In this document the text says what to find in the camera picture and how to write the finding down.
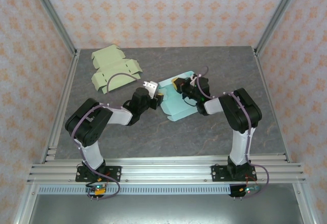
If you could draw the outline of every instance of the aluminum frame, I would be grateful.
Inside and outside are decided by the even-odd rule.
[[[76,48],[74,47],[74,44],[70,38],[70,36],[68,35],[63,23],[61,22],[54,6],[52,5],[50,0],[40,0],[44,9],[46,10],[46,12],[48,13],[50,19],[52,20],[52,22],[54,23],[55,27],[58,30],[59,35],[61,36],[62,40],[64,41],[66,47],[68,48],[68,50],[71,53],[75,53],[76,52]]]
[[[313,207],[312,191],[309,184],[295,183],[293,188],[304,223],[320,224],[317,212]]]
[[[26,186],[18,207],[14,224],[26,224],[30,222],[38,190],[38,184]]]
[[[276,26],[278,25],[291,1],[292,0],[281,0],[281,2],[279,3],[274,15],[272,16],[267,28],[264,31],[264,34],[261,36],[259,43],[255,48],[255,52],[257,55],[260,55],[260,53],[263,52],[263,49],[265,48],[270,36],[274,32]]]
[[[271,110],[272,110],[272,114],[274,115],[275,121],[276,121],[276,123],[277,123],[278,130],[281,131],[281,121],[280,121],[279,118],[276,116],[275,109],[274,109],[274,106],[273,106],[273,103],[272,103],[272,98],[271,98],[271,95],[270,95],[270,91],[269,91],[269,88],[268,88],[268,85],[267,85],[267,82],[266,82],[266,79],[265,79],[264,73],[263,73],[263,71],[262,71],[262,67],[261,67],[261,63],[260,63],[259,56],[256,54],[255,50],[253,50],[253,54],[254,54],[254,58],[255,58],[256,64],[257,64],[258,69],[259,69],[259,73],[260,73],[260,76],[261,76],[262,82],[263,82],[264,87],[265,87],[265,90],[266,90],[266,94],[267,94],[267,96],[268,96],[268,100],[269,100],[269,103],[270,103],[270,107],[271,107]],[[285,136],[283,135],[283,133],[281,133],[281,136],[282,136],[282,140],[283,140],[284,147],[285,147],[286,158],[287,158],[288,161],[291,162],[292,160],[291,160],[291,156],[290,156],[290,155],[291,155],[291,153],[290,153],[290,149],[289,149],[288,145],[285,143],[286,138],[285,138]]]
[[[264,165],[270,172],[270,183],[305,181],[301,164],[288,163],[285,155],[252,155],[254,164]],[[28,184],[78,184],[76,165],[81,160],[52,160],[32,166]],[[212,181],[211,166],[227,165],[227,156],[184,156],[163,158],[106,159],[107,165],[122,166],[121,184],[217,184]],[[266,172],[257,167],[260,183]],[[235,184],[243,182],[219,182]]]
[[[73,55],[71,63],[69,65],[65,84],[62,89],[61,98],[60,98],[60,101],[59,101],[59,104],[57,107],[56,117],[53,121],[52,129],[51,129],[48,139],[46,141],[46,146],[43,150],[40,163],[44,163],[46,161],[46,157],[48,156],[49,152],[51,153],[51,151],[49,151],[49,150],[57,148],[58,140],[59,140],[59,136],[60,136],[60,129],[61,129],[61,125],[63,123],[63,119],[65,116],[65,111],[66,111],[67,104],[68,104],[69,93],[72,88],[74,74],[76,71],[76,66],[78,63],[79,55],[80,55],[80,50],[77,50],[76,54]]]

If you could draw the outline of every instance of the yellow connector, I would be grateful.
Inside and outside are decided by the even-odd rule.
[[[97,189],[95,190],[95,195],[102,195],[106,192],[106,189],[105,188],[101,188],[101,189]]]
[[[173,83],[174,89],[176,89],[176,90],[177,90],[177,87],[176,87],[176,84],[174,83],[174,81],[176,81],[177,78],[178,78],[178,77],[172,79],[172,83]]]

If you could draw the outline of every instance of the orange patterned wallpaper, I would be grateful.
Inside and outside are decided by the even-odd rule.
[[[327,0],[294,0],[260,60],[292,159],[327,220]]]
[[[281,0],[51,0],[77,48],[256,46]]]
[[[39,0],[0,0],[0,222],[40,160],[71,55]]]

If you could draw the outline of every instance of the purple cable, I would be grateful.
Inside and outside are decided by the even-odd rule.
[[[205,65],[204,67],[206,67],[206,69],[207,69],[206,72],[205,72],[203,75],[199,74],[198,77],[204,76],[205,74],[208,73],[208,70],[209,70],[208,66]],[[200,84],[199,84],[199,78],[197,78],[196,80],[197,80],[197,85],[198,85],[198,88],[199,88],[201,94],[203,94],[203,95],[204,95],[205,97],[207,97],[208,99],[214,99],[214,97],[208,96],[208,95],[206,95],[206,94],[203,92],[203,90],[202,90],[202,88],[201,88],[201,86],[200,86]],[[260,168],[264,169],[264,171],[267,173],[267,182],[266,182],[266,184],[264,185],[264,187],[263,187],[259,192],[256,192],[255,194],[252,194],[252,195],[250,195],[250,196],[245,196],[245,197],[243,197],[243,198],[250,198],[250,197],[253,197],[253,196],[255,196],[255,195],[257,195],[257,194],[263,192],[263,190],[266,189],[266,187],[268,186],[268,183],[269,183],[269,172],[268,172],[268,170],[267,170],[264,166],[262,166],[262,165],[258,165],[258,164],[252,164],[252,163],[249,161],[248,153],[249,153],[249,147],[250,147],[251,120],[250,120],[250,117],[249,117],[248,113],[247,113],[246,110],[244,109],[242,103],[238,100],[238,98],[237,98],[233,93],[229,93],[229,95],[232,96],[232,97],[235,99],[235,101],[238,103],[238,105],[240,106],[241,110],[243,111],[243,113],[244,113],[244,115],[245,115],[245,117],[246,117],[246,119],[247,119],[247,122],[248,122],[248,124],[249,124],[248,137],[247,137],[247,143],[246,143],[246,149],[245,149],[245,160],[246,160],[246,162],[247,162],[249,165],[251,165],[251,166],[255,166],[255,167],[260,167]]]
[[[91,166],[90,166],[90,164],[87,162],[87,160],[86,160],[86,158],[85,158],[85,155],[84,155],[84,153],[83,153],[83,151],[82,151],[82,148],[81,148],[81,145],[78,143],[78,142],[76,142],[75,140],[74,140],[74,137],[75,137],[75,133],[76,133],[76,131],[77,131],[77,129],[79,128],[79,126],[82,124],[82,122],[87,118],[87,116],[88,115],[90,115],[93,111],[95,111],[96,109],[98,109],[98,108],[100,108],[100,107],[105,107],[105,108],[107,108],[106,106],[104,106],[104,105],[97,105],[97,106],[95,106],[95,107],[92,107],[92,109],[91,110],[89,110],[82,118],[81,118],[81,120],[77,123],[77,125],[75,126],[75,128],[74,128],[74,130],[73,130],[73,132],[72,132],[72,135],[71,135],[71,139],[73,140],[73,142],[78,146],[78,150],[80,151],[80,153],[81,153],[81,156],[82,156],[82,159],[83,159],[83,161],[84,161],[84,163],[85,163],[85,165],[94,173],[94,174],[97,174],[97,175],[99,175],[99,176],[101,176],[101,177],[103,177],[103,178],[106,178],[106,179],[108,179],[108,180],[110,180],[110,181],[113,181],[113,182],[115,182],[116,184],[117,184],[117,186],[118,186],[118,189],[117,189],[117,191],[114,193],[114,194],[111,194],[111,195],[107,195],[107,196],[103,196],[103,197],[101,197],[101,198],[98,198],[98,200],[103,200],[103,199],[107,199],[107,198],[110,198],[110,197],[114,197],[114,196],[116,196],[118,193],[119,193],[119,191],[121,190],[121,186],[120,186],[120,184],[118,183],[118,181],[116,181],[114,178],[112,178],[112,177],[109,177],[109,176],[106,176],[106,175],[104,175],[104,174],[101,174],[101,173],[99,173],[99,172],[97,172],[97,171],[95,171]]]
[[[123,72],[116,73],[116,74],[112,75],[112,76],[109,78],[108,82],[107,82],[107,93],[108,93],[108,94],[109,94],[109,83],[111,82],[111,80],[112,80],[114,77],[119,76],[119,75],[125,75],[125,76],[128,76],[128,77],[134,78],[134,79],[137,81],[137,78],[136,78],[136,77],[133,77],[132,75],[129,75],[129,74],[127,74],[127,73],[123,73]]]
[[[129,74],[126,74],[126,73],[116,73],[116,74],[112,75],[112,76],[109,78],[108,82],[107,82],[107,93],[108,93],[108,94],[109,94],[109,84],[110,84],[110,81],[111,81],[114,77],[116,77],[116,76],[118,76],[118,75],[126,75],[126,76],[128,76],[128,77],[134,78],[134,79],[137,81],[137,78],[133,77],[132,75],[129,75]],[[90,169],[94,174],[97,174],[97,175],[99,175],[99,176],[101,176],[101,177],[103,177],[103,178],[106,178],[106,179],[108,179],[108,180],[110,180],[110,181],[113,181],[113,182],[115,182],[115,183],[117,184],[118,189],[117,189],[117,191],[116,191],[114,194],[106,195],[106,196],[103,196],[103,197],[101,197],[101,198],[97,198],[98,200],[103,200],[103,199],[107,199],[107,198],[111,198],[111,197],[116,196],[116,195],[120,192],[120,190],[121,190],[121,186],[120,186],[119,182],[116,181],[114,178],[109,177],[109,176],[104,175],[104,174],[101,174],[101,173],[95,171],[94,169],[92,169],[92,167],[90,166],[90,164],[87,162],[87,160],[86,160],[86,158],[85,158],[85,155],[84,155],[84,153],[83,153],[83,151],[82,151],[82,149],[81,149],[81,145],[80,145],[78,142],[76,142],[76,141],[74,140],[75,133],[76,133],[77,129],[79,128],[79,126],[81,126],[81,124],[82,124],[83,121],[87,118],[88,115],[90,115],[93,111],[95,111],[96,109],[98,109],[98,108],[100,108],[100,107],[108,108],[109,105],[108,105],[108,106],[97,105],[97,106],[95,106],[95,107],[92,107],[91,110],[89,110],[89,111],[88,111],[88,112],[87,112],[87,113],[86,113],[86,114],[81,118],[81,120],[76,124],[75,128],[73,129],[73,132],[72,132],[72,135],[71,135],[71,139],[73,140],[73,142],[75,143],[75,145],[77,145],[78,150],[80,151],[80,154],[81,154],[81,156],[82,156],[82,159],[83,159],[85,165],[86,165],[86,166],[87,166],[87,167],[88,167],[88,168],[89,168],[89,169]],[[88,196],[89,198],[92,199],[92,197],[91,197],[91,195],[90,195],[90,191],[87,193],[87,196]]]
[[[248,153],[249,153],[249,147],[250,147],[251,120],[250,120],[249,114],[246,112],[245,108],[243,107],[242,103],[238,100],[238,98],[233,93],[229,93],[229,95],[232,96],[235,99],[235,101],[238,103],[238,105],[240,106],[241,110],[243,111],[243,113],[247,119],[247,122],[249,124],[249,129],[248,129],[248,134],[247,134],[247,143],[246,143],[246,149],[245,149],[245,160],[249,165],[255,166],[255,167],[260,167],[260,168],[264,169],[264,171],[267,173],[267,182],[263,186],[263,188],[259,192],[256,192],[255,194],[243,197],[243,198],[250,198],[250,197],[253,197],[255,195],[262,193],[267,188],[267,186],[269,184],[269,172],[264,166],[259,165],[259,164],[252,164],[250,162],[250,160],[248,158]]]
[[[211,97],[211,96],[206,95],[206,94],[204,93],[204,91],[202,90],[202,88],[200,87],[199,78],[200,78],[201,76],[202,76],[202,75],[199,74],[198,77],[197,77],[197,79],[196,79],[196,84],[198,85],[198,88],[199,88],[201,94],[202,94],[204,97],[208,98],[208,99],[214,99],[214,97]]]

